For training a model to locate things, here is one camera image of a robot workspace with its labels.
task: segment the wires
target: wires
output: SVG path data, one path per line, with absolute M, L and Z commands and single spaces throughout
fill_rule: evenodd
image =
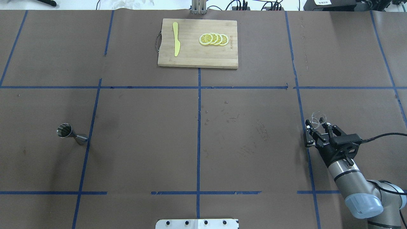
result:
M 378 136 L 373 137 L 373 138 L 370 138 L 370 139 L 362 140 L 362 143 L 370 142 L 370 141 L 376 140 L 376 139 L 378 139 L 378 138 L 381 138 L 381 137 L 384 137 L 384 136 L 389 136 L 389 135 L 407 136 L 407 134 L 403 134 L 403 133 L 387 133 L 387 134 L 378 135 Z
M 210 7 L 208 7 L 208 9 L 211 8 L 211 7 L 216 7 L 216 8 L 218 8 L 218 9 L 222 10 L 221 8 L 219 8 L 219 7 L 217 7 L 217 6 L 210 6 Z
M 379 189 L 379 190 L 381 190 L 381 191 L 383 191 L 383 192 L 388 192 L 388 193 L 391 193 L 391 194 L 397 194 L 397 195 L 401 195 L 401 196 L 407 196 L 407 193 L 404 193 L 404 192 L 394 192 L 394 191 L 390 191 L 390 190 L 384 189 L 384 188 L 380 187 L 380 186 L 379 186 L 376 182 L 374 182 L 374 181 L 367 181 L 367 182 L 370 182 L 370 183 L 374 184 L 377 189 Z
M 373 3 L 372 3 L 372 1 L 370 1 L 370 0 L 366 0 L 366 2 L 369 4 L 369 10 L 371 10 L 371 9 L 372 9 L 372 7 L 373 7 Z
M 400 210 L 400 217 L 401 217 L 401 221 L 403 221 L 403 223 L 404 223 L 405 228 L 407 228 L 406 221 L 404 221 L 404 217 L 403 217 L 403 214 L 401 213 L 401 210 Z
M 263 5 L 263 7 L 261 8 L 261 10 L 263 10 L 265 7 L 266 7 L 266 5 L 267 5 L 267 3 L 271 3 L 271 6 L 270 6 L 270 9 L 268 9 L 268 10 L 273 10 L 273 11 L 278 11 L 278 10 L 281 10 L 282 9 L 282 6 L 281 6 L 281 2 L 283 1 L 283 0 L 281 0 L 280 2 L 278 2 L 278 1 L 275 1 L 275 2 L 273 2 L 273 1 L 262 1 L 262 0 L 256 0 L 256 1 L 258 1 L 258 2 L 265 2 L 265 4 Z
M 225 10 L 228 10 L 229 6 L 232 4 L 232 2 L 237 1 L 239 4 L 236 3 L 236 8 L 239 9 L 240 7 L 242 7 L 242 3 L 240 2 L 240 0 L 233 0 L 231 1 L 228 6 L 226 7 Z

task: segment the black device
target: black device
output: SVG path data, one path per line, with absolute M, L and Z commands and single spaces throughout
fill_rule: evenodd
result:
M 232 10 L 239 10 L 237 8 L 238 7 L 232 7 Z M 244 9 L 240 9 L 240 10 L 250 10 L 250 7 L 244 7 Z
M 330 0 L 331 4 L 321 5 L 327 0 L 307 0 L 305 11 L 383 11 L 392 0 Z
M 400 5 L 401 3 L 406 3 L 407 0 L 392 0 L 392 3 L 395 5 Z
M 264 7 L 268 11 L 284 11 L 283 7 Z
M 349 166 L 354 165 L 351 159 L 355 158 L 360 144 L 363 143 L 358 134 L 346 134 L 337 125 L 332 126 L 329 123 L 322 124 L 325 134 L 321 134 L 312 127 L 308 119 L 305 125 L 309 126 L 304 131 L 305 147 L 315 146 L 327 167 L 343 159 Z
M 43 3 L 48 4 L 50 6 L 53 6 L 53 7 L 57 6 L 57 3 L 55 1 L 52 1 L 52 0 L 37 0 L 37 1 L 43 2 Z

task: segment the cocktail jigger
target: cocktail jigger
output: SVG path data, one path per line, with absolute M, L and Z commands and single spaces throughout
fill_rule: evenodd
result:
M 68 123 L 61 124 L 57 129 L 57 134 L 60 138 L 74 138 L 79 145 L 84 145 L 88 141 L 87 135 L 75 134 L 74 129 Z

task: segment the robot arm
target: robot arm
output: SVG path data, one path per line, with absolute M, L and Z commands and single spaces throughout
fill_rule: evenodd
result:
M 387 181 L 367 181 L 353 160 L 362 140 L 338 126 L 324 123 L 321 134 L 306 120 L 305 147 L 316 147 L 338 186 L 345 204 L 356 218 L 368 219 L 369 229 L 401 228 L 399 210 L 407 202 L 403 190 Z

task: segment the black cable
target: black cable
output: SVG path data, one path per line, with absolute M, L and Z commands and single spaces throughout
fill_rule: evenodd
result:
M 273 3 L 272 3 L 272 2 L 266 2 L 266 3 L 263 5 L 263 7 L 261 8 L 261 10 L 264 9 L 264 7 L 267 5 L 267 3 L 271 3 L 271 6 L 273 6 Z
M 400 217 L 401 217 L 401 221 L 403 221 L 403 223 L 404 223 L 405 228 L 407 228 L 406 221 L 404 221 L 404 217 L 403 217 L 403 214 L 401 213 L 401 210 L 400 210 Z
M 273 5 L 273 10 L 274 10 L 274 9 L 277 9 L 277 10 L 278 10 L 278 4 L 280 4 L 280 3 L 277 2 L 277 1 L 274 3 L 274 5 Z
M 370 139 L 362 140 L 362 143 L 370 142 L 370 141 L 373 141 L 373 140 L 376 140 L 376 139 L 378 139 L 378 138 L 381 138 L 381 137 L 384 137 L 384 136 L 388 136 L 388 135 L 407 136 L 407 134 L 403 134 L 403 133 L 386 133 L 386 134 L 381 134 L 381 135 L 378 135 L 378 136 L 373 137 L 373 138 L 370 138 Z
M 281 3 L 282 3 L 283 1 L 284 1 L 284 0 L 281 0 L 281 1 L 278 2 L 278 4 L 280 5 L 280 9 L 279 9 L 279 10 L 281 10 L 281 8 L 282 8 Z
M 391 193 L 391 194 L 397 194 L 397 195 L 401 195 L 401 196 L 407 196 L 407 193 L 404 193 L 404 192 L 394 192 L 394 191 L 390 191 L 390 190 L 384 189 L 384 188 L 380 187 L 380 186 L 379 186 L 376 182 L 374 182 L 374 181 L 367 181 L 367 182 L 370 182 L 370 183 L 374 184 L 377 189 L 379 189 L 379 190 L 381 190 L 381 191 L 383 191 L 383 192 L 388 192 L 388 193 Z
M 230 6 L 230 5 L 232 4 L 232 2 L 234 2 L 234 1 L 237 1 L 240 6 L 242 5 L 242 3 L 240 2 L 240 0 L 233 0 L 233 1 L 231 1 L 231 2 L 228 4 L 228 6 L 226 7 L 225 10 L 228 10 L 229 6 Z
M 222 10 L 221 8 L 219 8 L 219 7 L 217 7 L 217 6 L 210 6 L 210 7 L 208 7 L 208 9 L 211 8 L 211 7 L 216 7 L 216 8 L 218 8 L 218 9 Z
M 367 0 L 366 2 L 369 4 L 369 10 L 372 10 L 372 7 L 373 7 L 372 1 Z

